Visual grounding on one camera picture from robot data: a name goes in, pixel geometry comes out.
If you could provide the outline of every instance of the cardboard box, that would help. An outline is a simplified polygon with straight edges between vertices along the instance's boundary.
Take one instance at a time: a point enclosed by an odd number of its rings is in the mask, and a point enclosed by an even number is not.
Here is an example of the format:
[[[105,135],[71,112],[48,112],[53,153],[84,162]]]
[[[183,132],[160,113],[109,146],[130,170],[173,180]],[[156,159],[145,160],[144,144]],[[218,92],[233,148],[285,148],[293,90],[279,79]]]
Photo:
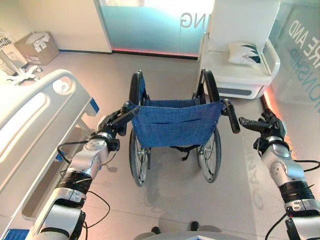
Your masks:
[[[30,33],[14,45],[30,64],[47,65],[59,54],[57,45],[48,31]]]

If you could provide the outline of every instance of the black cable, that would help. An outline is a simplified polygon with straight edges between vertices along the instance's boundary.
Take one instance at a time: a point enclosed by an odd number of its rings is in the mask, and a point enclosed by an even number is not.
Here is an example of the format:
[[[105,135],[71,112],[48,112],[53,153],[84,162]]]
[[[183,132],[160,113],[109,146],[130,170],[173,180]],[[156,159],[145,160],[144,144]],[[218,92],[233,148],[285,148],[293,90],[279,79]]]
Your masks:
[[[273,226],[270,228],[270,230],[267,232],[267,234],[265,235],[265,239],[264,240],[268,240],[268,237],[270,235],[270,233],[272,232],[272,230],[287,216],[287,213],[285,213],[275,224],[273,224]]]
[[[102,197],[100,197],[98,194],[94,193],[93,191],[88,191],[88,193],[91,193],[91,194],[93,194],[93,195],[96,195],[98,198],[100,198],[102,201],[104,201],[104,203],[109,207],[109,210],[108,210],[107,213],[104,215],[104,217],[101,218],[99,221],[97,221],[95,224],[92,224],[92,225],[88,226],[87,228],[89,229],[89,228],[92,228],[93,226],[97,225],[98,223],[100,223],[103,219],[105,219],[105,218],[108,216],[108,214],[110,213],[110,209],[111,209],[111,208],[110,208],[109,203],[107,203],[107,201],[104,200]]]
[[[313,170],[316,170],[316,169],[320,168],[320,161],[316,161],[316,160],[294,160],[294,161],[297,162],[297,163],[314,163],[314,164],[318,164],[318,166],[306,169],[306,170],[304,170],[304,172],[311,172]]]
[[[88,240],[88,225],[86,222],[84,222],[84,228],[85,228],[85,240]]]
[[[107,161],[106,163],[102,164],[101,167],[110,163],[115,158],[116,154],[117,154],[117,150],[115,150],[115,153],[113,154],[112,158],[109,161]]]
[[[67,162],[68,164],[70,164],[71,162],[65,157],[65,155],[62,153],[61,151],[61,147],[65,146],[65,145],[74,145],[74,144],[86,144],[88,141],[84,140],[84,141],[74,141],[74,142],[65,142],[65,143],[61,143],[60,145],[58,145],[56,147],[56,150],[58,152],[58,154],[62,157],[62,159]]]

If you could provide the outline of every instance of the wheelchair push handle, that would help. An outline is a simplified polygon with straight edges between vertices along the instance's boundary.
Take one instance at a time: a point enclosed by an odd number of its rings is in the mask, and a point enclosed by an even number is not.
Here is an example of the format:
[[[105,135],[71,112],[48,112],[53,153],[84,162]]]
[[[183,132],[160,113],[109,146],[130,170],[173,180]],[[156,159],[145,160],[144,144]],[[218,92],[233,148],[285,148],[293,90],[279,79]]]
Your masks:
[[[229,117],[232,132],[234,134],[240,133],[240,126],[235,112],[235,107],[231,104],[229,99],[224,99],[222,102],[225,104],[225,108],[222,110],[222,115]]]

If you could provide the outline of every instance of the wheelchair tire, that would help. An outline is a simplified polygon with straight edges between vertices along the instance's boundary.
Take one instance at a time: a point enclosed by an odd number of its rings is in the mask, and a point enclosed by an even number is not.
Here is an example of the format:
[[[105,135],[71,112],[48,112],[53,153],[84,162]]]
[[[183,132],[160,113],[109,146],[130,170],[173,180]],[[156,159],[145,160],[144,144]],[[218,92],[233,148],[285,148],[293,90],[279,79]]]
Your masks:
[[[205,180],[213,183],[218,177],[221,165],[221,142],[218,128],[214,130],[204,146],[196,148],[196,152]]]
[[[129,164],[131,174],[138,187],[142,187],[145,184],[149,161],[150,149],[141,147],[135,130],[132,129],[129,140]]]

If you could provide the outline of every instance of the blue wheelchair seat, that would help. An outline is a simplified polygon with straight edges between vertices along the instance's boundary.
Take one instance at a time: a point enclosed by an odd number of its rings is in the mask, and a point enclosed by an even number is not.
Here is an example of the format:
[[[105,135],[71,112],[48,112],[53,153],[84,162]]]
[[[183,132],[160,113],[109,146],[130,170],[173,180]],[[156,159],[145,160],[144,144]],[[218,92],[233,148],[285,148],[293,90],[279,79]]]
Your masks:
[[[216,129],[223,103],[191,100],[149,100],[132,120],[143,148],[204,145]]]
[[[204,84],[208,91],[206,102]],[[217,128],[221,115],[229,117],[232,131],[240,132],[234,106],[230,100],[220,100],[213,73],[202,69],[200,79],[187,100],[150,100],[142,71],[132,75],[129,101],[121,111],[130,116],[133,128],[129,139],[129,165],[137,186],[145,183],[151,167],[151,148],[171,147],[186,153],[196,149],[198,165],[208,183],[213,183],[221,165],[221,141]]]

